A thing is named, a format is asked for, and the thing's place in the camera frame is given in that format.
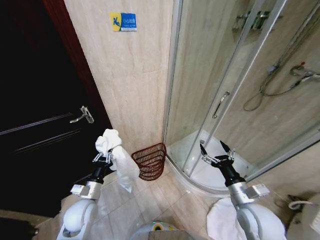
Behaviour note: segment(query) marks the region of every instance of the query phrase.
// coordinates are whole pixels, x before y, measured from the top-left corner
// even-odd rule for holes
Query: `white towel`
[[[118,177],[118,183],[126,189],[129,193],[132,191],[132,180],[136,179],[140,170],[135,161],[127,153],[127,151],[121,146],[122,140],[119,137],[119,133],[114,129],[106,129],[102,136],[99,136],[95,142],[95,148],[99,153],[102,153],[104,157],[110,149],[113,155],[113,166],[111,170],[116,170]]]
[[[217,201],[206,216],[208,236],[219,240],[247,240],[229,197]]]

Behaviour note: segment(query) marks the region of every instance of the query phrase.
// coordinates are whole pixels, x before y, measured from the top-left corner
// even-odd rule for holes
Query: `door handle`
[[[88,121],[88,123],[93,124],[95,120],[94,120],[94,118],[91,116],[91,114],[90,114],[90,112],[89,112],[89,110],[88,110],[88,107],[82,106],[82,107],[80,108],[80,110],[81,110],[81,112],[82,112],[82,115],[81,115],[80,117],[77,117],[76,119],[70,120],[69,123],[74,124],[74,123],[79,122],[81,119],[86,118],[86,120]]]
[[[226,99],[226,97],[228,97],[229,95],[230,95],[230,92],[229,92],[229,91],[226,91],[226,92],[223,94],[220,102],[218,103],[218,106],[216,106],[216,109],[215,109],[214,113],[212,114],[212,118],[213,118],[213,119],[216,119],[216,118],[218,117],[218,115],[217,115],[216,113],[218,112],[218,110],[219,110],[221,104],[223,103],[223,101],[224,101],[224,100]]]

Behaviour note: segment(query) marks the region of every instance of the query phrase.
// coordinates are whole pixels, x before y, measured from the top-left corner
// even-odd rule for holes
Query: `white shower base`
[[[190,148],[192,147],[192,144],[196,136],[197,131],[167,147],[168,155],[180,167],[180,169],[184,167],[187,155],[190,151]],[[208,136],[208,132],[202,131],[198,140],[205,140],[208,138]],[[210,156],[218,156],[225,154],[225,151],[223,150],[219,140],[213,136],[211,137],[205,149]],[[227,191],[228,189],[225,186],[225,179],[221,174],[220,170],[218,168],[212,167],[208,163],[199,159],[199,154],[200,144],[197,141],[190,153],[190,156],[188,157],[188,161],[185,165],[184,172],[187,175],[190,175],[193,166],[196,164],[193,172],[190,175],[191,180],[206,188],[210,188],[217,191]],[[241,157],[237,153],[235,153],[234,155],[233,167],[243,178],[245,178],[249,174],[249,172],[256,168],[254,165],[247,162],[243,157]]]

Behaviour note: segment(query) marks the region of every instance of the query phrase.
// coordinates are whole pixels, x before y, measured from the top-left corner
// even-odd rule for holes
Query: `shower enclosure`
[[[320,140],[319,0],[176,0],[163,140],[172,167],[213,194],[201,159],[235,149],[247,181]]]

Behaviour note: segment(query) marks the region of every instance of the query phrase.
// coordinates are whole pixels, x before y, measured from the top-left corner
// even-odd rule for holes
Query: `blue sign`
[[[112,29],[115,32],[137,31],[136,15],[134,13],[111,12]]]

